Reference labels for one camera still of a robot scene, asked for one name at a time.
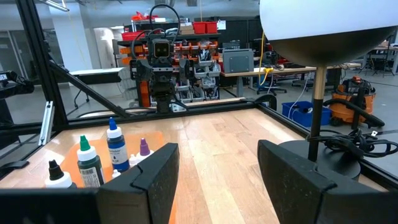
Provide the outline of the white folding table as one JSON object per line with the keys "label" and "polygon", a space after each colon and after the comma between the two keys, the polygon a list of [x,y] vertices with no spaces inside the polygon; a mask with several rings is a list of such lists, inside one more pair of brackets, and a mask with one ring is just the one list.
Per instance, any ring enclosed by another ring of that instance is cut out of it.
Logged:
{"label": "white folding table", "polygon": [[70,72],[71,75],[81,80],[86,85],[99,85],[106,83],[119,83],[119,72],[124,68],[105,68],[94,70],[79,70]]}

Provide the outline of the parts shelf with bins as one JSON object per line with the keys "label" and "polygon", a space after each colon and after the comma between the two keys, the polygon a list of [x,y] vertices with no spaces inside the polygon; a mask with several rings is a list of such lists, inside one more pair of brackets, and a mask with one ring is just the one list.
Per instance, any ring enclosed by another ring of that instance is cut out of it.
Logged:
{"label": "parts shelf with bins", "polygon": [[[218,80],[221,72],[221,65],[218,64],[220,54],[218,52],[218,39],[221,34],[190,34],[179,35],[174,43],[174,54],[172,55],[173,65],[176,67],[180,59],[187,59],[191,62],[195,72],[192,71],[189,81],[180,81],[176,84],[177,96],[181,97],[183,103],[216,100],[219,99]],[[128,57],[122,58],[122,63],[127,65],[132,58],[132,38],[130,40],[117,41],[121,46],[120,54]],[[136,57],[142,59],[148,54],[148,46],[143,37],[140,36],[135,42]],[[140,82],[142,103],[144,106],[155,106],[155,98],[149,94],[149,81]]]}

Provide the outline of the purple food colouring bottle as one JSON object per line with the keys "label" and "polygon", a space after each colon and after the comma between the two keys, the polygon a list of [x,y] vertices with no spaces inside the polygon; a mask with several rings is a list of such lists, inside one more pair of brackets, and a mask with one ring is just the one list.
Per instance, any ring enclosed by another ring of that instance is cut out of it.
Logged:
{"label": "purple food colouring bottle", "polygon": [[146,139],[142,138],[141,143],[140,143],[140,151],[136,155],[136,161],[141,162],[144,159],[146,159],[147,157],[149,157],[150,155],[152,155],[153,153],[154,152],[149,149]]}

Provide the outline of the wooden workbench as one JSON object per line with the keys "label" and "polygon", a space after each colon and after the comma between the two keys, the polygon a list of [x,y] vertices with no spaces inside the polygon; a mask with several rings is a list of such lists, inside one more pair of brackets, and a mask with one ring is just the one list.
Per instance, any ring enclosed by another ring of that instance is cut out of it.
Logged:
{"label": "wooden workbench", "polygon": [[[347,68],[357,68],[361,67],[360,63],[343,63],[341,65],[328,66],[327,69],[347,69]],[[287,76],[291,74],[301,74],[301,73],[309,73],[315,72],[317,70],[316,67],[305,67],[305,68],[285,68],[283,70],[272,70],[271,74],[276,76]],[[221,72],[220,75],[222,77],[236,77],[237,78],[237,89],[236,89],[236,97],[240,98],[243,96],[243,80],[242,77],[257,77],[258,75],[265,75],[265,68],[255,68],[252,72],[235,72],[235,73],[225,73]]]}

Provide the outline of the blue food colouring bottle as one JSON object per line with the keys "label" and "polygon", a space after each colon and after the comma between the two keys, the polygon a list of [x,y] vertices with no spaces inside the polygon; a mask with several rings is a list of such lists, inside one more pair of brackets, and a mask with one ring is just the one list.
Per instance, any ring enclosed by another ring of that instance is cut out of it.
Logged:
{"label": "blue food colouring bottle", "polygon": [[125,172],[129,169],[129,158],[127,155],[124,135],[114,118],[109,119],[109,128],[106,130],[108,151],[113,169]]}

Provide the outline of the black food colouring bottle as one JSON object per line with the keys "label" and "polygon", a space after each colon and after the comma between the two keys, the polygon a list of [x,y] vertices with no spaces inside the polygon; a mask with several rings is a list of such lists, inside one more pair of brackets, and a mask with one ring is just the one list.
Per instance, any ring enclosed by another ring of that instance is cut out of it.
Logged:
{"label": "black food colouring bottle", "polygon": [[69,172],[64,172],[56,160],[49,161],[49,177],[45,180],[45,187],[49,189],[77,188]]}

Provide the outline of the green food colouring bottle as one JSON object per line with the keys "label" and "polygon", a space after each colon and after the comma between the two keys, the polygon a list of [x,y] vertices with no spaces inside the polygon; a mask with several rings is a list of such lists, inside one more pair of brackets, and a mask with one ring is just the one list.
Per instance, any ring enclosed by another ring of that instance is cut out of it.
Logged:
{"label": "green food colouring bottle", "polygon": [[104,184],[104,173],[101,159],[94,146],[91,146],[85,135],[80,136],[80,148],[76,152],[78,169],[84,187],[100,187]]}

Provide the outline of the blue plastic storage bin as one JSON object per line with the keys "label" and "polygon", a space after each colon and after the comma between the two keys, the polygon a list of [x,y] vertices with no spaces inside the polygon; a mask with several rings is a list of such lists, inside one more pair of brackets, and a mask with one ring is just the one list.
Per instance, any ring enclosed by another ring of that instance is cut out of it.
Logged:
{"label": "blue plastic storage bin", "polygon": [[[282,103],[282,114],[289,119],[309,128],[312,125],[313,104],[309,101]],[[331,110],[323,107],[320,124],[328,125],[331,118]]]}

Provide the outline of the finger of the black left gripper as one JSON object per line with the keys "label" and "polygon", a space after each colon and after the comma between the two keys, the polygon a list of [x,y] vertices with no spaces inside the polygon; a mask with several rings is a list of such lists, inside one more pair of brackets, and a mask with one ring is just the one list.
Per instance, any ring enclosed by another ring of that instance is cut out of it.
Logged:
{"label": "finger of the black left gripper", "polygon": [[152,66],[146,59],[137,60],[136,72],[140,80],[150,80],[152,78]]}
{"label": "finger of the black left gripper", "polygon": [[179,78],[188,78],[190,74],[189,59],[180,59],[179,61]]}

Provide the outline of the orange translucent plastic bin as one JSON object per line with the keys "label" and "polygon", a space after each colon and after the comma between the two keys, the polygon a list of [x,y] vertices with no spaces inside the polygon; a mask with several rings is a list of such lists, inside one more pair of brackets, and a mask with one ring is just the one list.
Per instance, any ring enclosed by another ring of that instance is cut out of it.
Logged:
{"label": "orange translucent plastic bin", "polygon": [[[160,147],[162,147],[165,144],[163,135],[159,131],[152,133],[144,133],[144,134],[125,134],[124,138],[126,142],[127,154],[129,156],[131,154],[136,155],[140,151],[140,143],[142,138],[146,139],[149,149],[152,151],[158,150]],[[89,144],[95,147],[97,155],[99,155],[101,159],[105,182],[109,182],[110,180],[113,179],[112,178],[113,167],[109,156],[106,137],[101,139],[90,139],[90,138],[87,139],[89,140]],[[84,187],[77,166],[78,158],[76,152],[77,150],[79,150],[79,148],[80,148],[79,142],[77,142],[73,147],[71,147],[69,153],[65,156],[65,159],[60,164],[60,167],[63,171],[67,171],[70,173],[72,181],[76,183],[78,187]]]}

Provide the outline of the silver aluminium bracket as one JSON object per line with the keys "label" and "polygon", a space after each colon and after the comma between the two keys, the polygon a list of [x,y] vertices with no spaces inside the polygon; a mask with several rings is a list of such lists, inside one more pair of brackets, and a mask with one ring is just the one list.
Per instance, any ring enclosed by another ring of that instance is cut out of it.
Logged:
{"label": "silver aluminium bracket", "polygon": [[40,129],[38,146],[44,146],[49,142],[52,133],[54,114],[55,106],[53,104],[53,101],[47,101],[45,105],[42,126]]}

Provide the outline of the orange shop vacuum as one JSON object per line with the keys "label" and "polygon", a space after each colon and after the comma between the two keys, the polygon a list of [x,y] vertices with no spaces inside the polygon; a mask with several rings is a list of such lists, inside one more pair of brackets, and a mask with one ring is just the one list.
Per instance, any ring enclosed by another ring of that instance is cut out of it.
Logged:
{"label": "orange shop vacuum", "polygon": [[358,76],[344,80],[331,94],[331,99],[323,105],[331,110],[330,124],[341,126],[350,124],[351,129],[359,128],[361,123],[371,127],[383,127],[385,122],[373,115],[376,89]]}

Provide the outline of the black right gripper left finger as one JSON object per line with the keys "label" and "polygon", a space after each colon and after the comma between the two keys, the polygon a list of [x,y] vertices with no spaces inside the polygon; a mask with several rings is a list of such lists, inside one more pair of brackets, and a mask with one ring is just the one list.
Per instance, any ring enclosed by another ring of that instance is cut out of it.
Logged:
{"label": "black right gripper left finger", "polygon": [[177,143],[167,143],[96,194],[101,224],[168,224],[179,172]]}

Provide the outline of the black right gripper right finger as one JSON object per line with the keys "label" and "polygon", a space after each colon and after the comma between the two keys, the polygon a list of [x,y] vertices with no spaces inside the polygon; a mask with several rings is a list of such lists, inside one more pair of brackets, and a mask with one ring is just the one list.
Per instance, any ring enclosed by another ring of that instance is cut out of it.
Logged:
{"label": "black right gripper right finger", "polygon": [[323,194],[336,184],[315,163],[268,140],[258,141],[257,158],[280,224],[316,224]]}

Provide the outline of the white globe lamp black base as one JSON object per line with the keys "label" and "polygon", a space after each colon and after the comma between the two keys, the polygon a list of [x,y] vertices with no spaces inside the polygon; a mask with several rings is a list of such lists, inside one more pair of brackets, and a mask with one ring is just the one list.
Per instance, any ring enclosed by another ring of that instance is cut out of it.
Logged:
{"label": "white globe lamp black base", "polygon": [[316,68],[310,137],[320,135],[326,68],[364,55],[398,28],[398,0],[260,0],[262,29],[287,60]]}

